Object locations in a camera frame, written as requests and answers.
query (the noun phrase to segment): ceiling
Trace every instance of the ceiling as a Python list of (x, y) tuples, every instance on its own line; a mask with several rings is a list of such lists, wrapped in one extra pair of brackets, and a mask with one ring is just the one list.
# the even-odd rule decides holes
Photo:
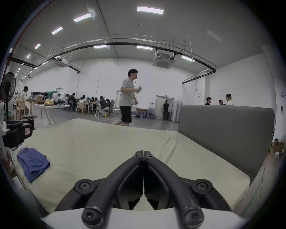
[[(186, 46), (186, 50), (190, 52), (190, 37), (192, 52), (215, 64), (217, 69), (261, 53), (261, 45), (272, 42), (271, 36), (258, 19), (246, 7), (235, 1), (98, 0), (97, 2), (102, 18), (96, 11), (95, 1), (55, 0), (27, 28), (14, 50), (14, 57), (22, 59), (30, 55), (27, 61), (38, 65), (44, 62), (49, 53), (59, 51), (69, 44), (100, 38), (111, 38), (110, 42), (117, 41), (114, 38), (119, 37), (164, 42), (165, 47), (173, 45), (174, 41), (174, 46), (181, 48)], [(137, 6), (163, 9), (164, 13), (158, 15), (137, 12)], [(95, 16), (79, 22), (73, 21), (90, 12), (95, 12)], [(51, 32), (60, 26), (63, 29), (52, 35)], [(104, 28), (108, 30), (105, 34), (103, 34)], [(70, 54), (67, 53), (65, 59), (69, 59)], [(139, 50), (135, 46), (115, 45), (108, 49), (91, 47), (74, 51), (69, 61), (102, 57), (152, 61), (154, 56), (154, 49)], [(204, 65), (183, 60), (178, 55), (175, 57), (174, 65), (194, 73), (206, 69)], [(40, 66), (33, 70), (32, 74), (52, 66), (52, 63)], [(13, 63), (11, 70), (16, 72), (19, 68), (21, 69), (16, 78), (23, 77), (31, 70), (30, 67), (17, 63)]]

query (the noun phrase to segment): black fan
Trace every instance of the black fan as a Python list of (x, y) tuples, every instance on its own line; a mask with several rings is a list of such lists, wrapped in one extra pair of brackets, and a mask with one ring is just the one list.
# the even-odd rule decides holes
[(6, 116), (8, 120), (8, 102), (12, 99), (16, 88), (16, 78), (12, 72), (6, 73), (1, 84), (0, 99), (6, 102)]

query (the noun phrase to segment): gray floor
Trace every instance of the gray floor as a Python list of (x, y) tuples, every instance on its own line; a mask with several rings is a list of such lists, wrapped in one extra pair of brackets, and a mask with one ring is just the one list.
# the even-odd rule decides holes
[[(55, 121), (57, 124), (76, 118), (114, 124), (117, 120), (120, 119), (120, 115), (118, 114), (115, 114), (113, 117), (96, 117), (91, 114), (79, 114), (79, 113), (75, 114), (74, 111), (72, 112), (67, 110), (51, 109), (48, 110), (47, 112), (48, 114), (50, 112), (53, 113), (53, 116), (55, 117)], [(37, 118), (34, 119), (35, 129), (44, 128), (48, 126), (48, 119), (44, 111), (42, 113), (43, 115), (42, 119), (39, 108), (34, 107), (33, 114), (37, 115)], [(177, 131), (179, 124), (173, 123), (171, 121), (163, 121), (163, 120), (156, 121), (149, 119), (138, 119), (133, 117), (130, 126), (147, 128), (147, 129)], [(240, 203), (238, 203), (235, 206), (233, 212), (245, 218), (249, 218), (255, 214), (255, 212), (265, 202), (268, 195), (270, 194), (273, 185), (275, 184), (276, 179), (278, 177), (279, 169), (283, 159), (284, 158), (281, 158), (274, 154), (267, 155), (265, 160), (265, 165), (262, 165), (257, 177), (250, 185), (245, 197), (240, 201)]]

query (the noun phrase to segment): beige mattress cover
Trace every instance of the beige mattress cover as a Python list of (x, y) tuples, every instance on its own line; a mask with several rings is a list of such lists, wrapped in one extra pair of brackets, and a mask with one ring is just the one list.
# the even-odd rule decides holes
[(25, 144), (51, 162), (39, 178), (29, 183), (18, 163), (18, 150), (10, 150), (23, 186), (50, 213), (78, 180), (105, 178), (138, 150), (150, 151), (180, 177), (211, 181), (232, 209), (249, 187), (245, 173), (176, 131), (73, 119), (33, 131)]

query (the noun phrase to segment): gray t-shirt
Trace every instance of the gray t-shirt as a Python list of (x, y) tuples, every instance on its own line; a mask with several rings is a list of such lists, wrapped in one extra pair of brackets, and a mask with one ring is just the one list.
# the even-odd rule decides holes
[[(130, 79), (125, 79), (122, 82), (121, 88), (134, 88), (133, 82)], [(121, 92), (119, 105), (120, 106), (133, 106), (133, 96), (134, 92), (127, 93)]]

